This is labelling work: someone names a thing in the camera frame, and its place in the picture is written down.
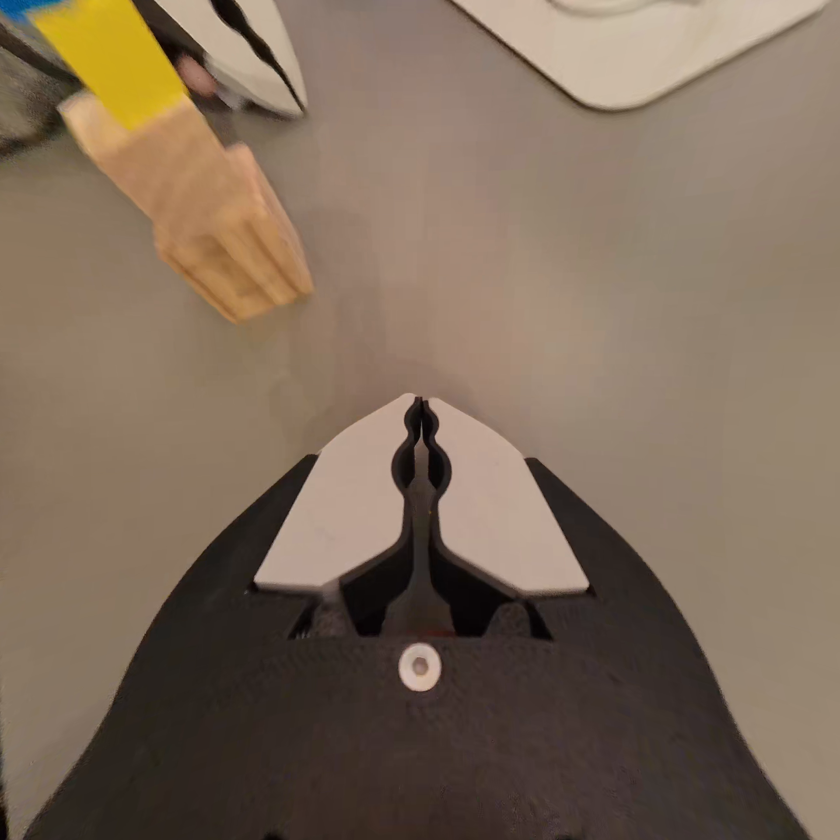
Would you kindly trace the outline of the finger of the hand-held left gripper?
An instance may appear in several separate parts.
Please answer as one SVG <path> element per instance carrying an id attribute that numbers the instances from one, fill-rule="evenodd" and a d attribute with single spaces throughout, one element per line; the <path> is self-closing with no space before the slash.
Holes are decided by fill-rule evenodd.
<path id="1" fill-rule="evenodd" d="M 245 77 L 255 68 L 256 60 L 214 12 L 212 2 L 148 2 L 148 25 L 177 56 L 187 54 L 203 65 L 217 82 L 218 96 L 230 107 L 234 101 L 241 101 L 282 118 L 302 117 L 303 113 L 277 113 L 262 108 L 248 95 Z"/>
<path id="2" fill-rule="evenodd" d="M 274 1 L 212 2 L 214 12 L 255 58 L 245 89 L 262 108 L 305 113 L 308 94 L 298 56 Z"/>

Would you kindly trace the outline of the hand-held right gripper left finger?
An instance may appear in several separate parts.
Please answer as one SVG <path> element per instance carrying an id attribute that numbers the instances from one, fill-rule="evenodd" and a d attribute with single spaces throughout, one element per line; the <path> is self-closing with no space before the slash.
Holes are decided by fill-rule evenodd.
<path id="1" fill-rule="evenodd" d="M 414 572 L 413 509 L 421 399 L 404 394 L 317 454 L 257 570 L 259 592 L 334 604 L 361 636 L 382 631 Z"/>

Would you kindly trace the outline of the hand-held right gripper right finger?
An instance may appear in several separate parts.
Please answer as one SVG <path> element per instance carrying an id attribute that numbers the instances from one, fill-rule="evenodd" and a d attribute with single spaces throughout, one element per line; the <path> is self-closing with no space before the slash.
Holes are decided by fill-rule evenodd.
<path id="1" fill-rule="evenodd" d="M 550 637 L 539 603 L 586 595 L 590 582 L 527 460 L 436 397 L 423 402 L 423 441 L 430 581 L 455 634 Z"/>

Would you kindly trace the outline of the yellow block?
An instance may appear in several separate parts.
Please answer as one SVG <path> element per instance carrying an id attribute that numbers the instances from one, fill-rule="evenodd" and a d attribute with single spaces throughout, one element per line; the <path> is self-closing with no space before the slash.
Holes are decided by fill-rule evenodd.
<path id="1" fill-rule="evenodd" d="M 25 14 L 126 130 L 186 99 L 184 83 L 131 1 L 46 2 Z"/>

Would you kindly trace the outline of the large wooden cube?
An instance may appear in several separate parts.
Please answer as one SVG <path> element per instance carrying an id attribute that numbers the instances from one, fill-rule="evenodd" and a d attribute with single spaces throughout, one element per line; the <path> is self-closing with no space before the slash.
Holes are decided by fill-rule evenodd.
<path id="1" fill-rule="evenodd" d="M 244 143 L 226 155 L 248 190 L 213 232 L 174 239 L 154 226 L 158 256 L 226 320 L 242 323 L 311 295 L 312 275 L 298 231 Z"/>
<path id="2" fill-rule="evenodd" d="M 59 113 L 82 152 L 169 236 L 205 233 L 242 193 L 225 148 L 187 96 L 136 129 L 89 91 L 64 100 Z"/>

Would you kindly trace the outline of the small blue cube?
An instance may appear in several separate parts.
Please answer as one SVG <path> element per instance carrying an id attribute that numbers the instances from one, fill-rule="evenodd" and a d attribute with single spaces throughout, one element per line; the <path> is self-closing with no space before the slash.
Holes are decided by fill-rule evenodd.
<path id="1" fill-rule="evenodd" d="M 67 1 L 1 1 L 4 16 L 20 24 L 32 25 L 43 35 L 47 34 L 48 20 L 59 14 Z"/>

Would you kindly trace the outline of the person's left hand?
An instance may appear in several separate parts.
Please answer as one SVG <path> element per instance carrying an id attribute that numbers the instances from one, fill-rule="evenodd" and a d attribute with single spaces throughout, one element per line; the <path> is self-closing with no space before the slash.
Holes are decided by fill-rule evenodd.
<path id="1" fill-rule="evenodd" d="M 216 80 L 193 57 L 181 54 L 174 67 L 190 92 L 202 98 L 213 98 L 217 95 Z"/>

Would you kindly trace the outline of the grey knit sweater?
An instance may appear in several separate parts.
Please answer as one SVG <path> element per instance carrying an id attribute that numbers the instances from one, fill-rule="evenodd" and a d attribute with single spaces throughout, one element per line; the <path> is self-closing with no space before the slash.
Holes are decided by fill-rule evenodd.
<path id="1" fill-rule="evenodd" d="M 2 16 L 2 160 L 59 130 L 58 107 L 80 88 L 77 76 L 35 27 Z"/>

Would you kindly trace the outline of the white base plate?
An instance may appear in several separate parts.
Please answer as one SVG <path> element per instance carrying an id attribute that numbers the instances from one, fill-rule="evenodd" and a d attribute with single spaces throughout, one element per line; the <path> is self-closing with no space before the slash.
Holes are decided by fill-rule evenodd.
<path id="1" fill-rule="evenodd" d="M 826 1 L 454 1 L 573 100 L 648 105 L 821 13 Z"/>

